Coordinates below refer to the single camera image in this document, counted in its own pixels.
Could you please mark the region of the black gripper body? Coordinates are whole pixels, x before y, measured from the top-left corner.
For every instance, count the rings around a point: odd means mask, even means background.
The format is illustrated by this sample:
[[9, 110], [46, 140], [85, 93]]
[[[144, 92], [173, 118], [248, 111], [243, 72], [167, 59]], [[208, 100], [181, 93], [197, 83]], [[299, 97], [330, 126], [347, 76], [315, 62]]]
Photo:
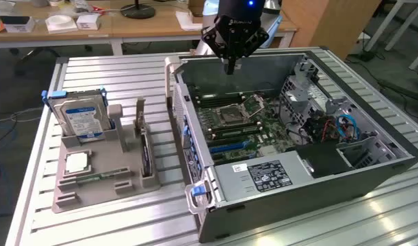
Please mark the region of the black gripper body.
[[260, 16], [264, 1], [219, 1], [215, 18], [216, 48], [220, 58], [241, 58], [251, 55], [265, 41]]

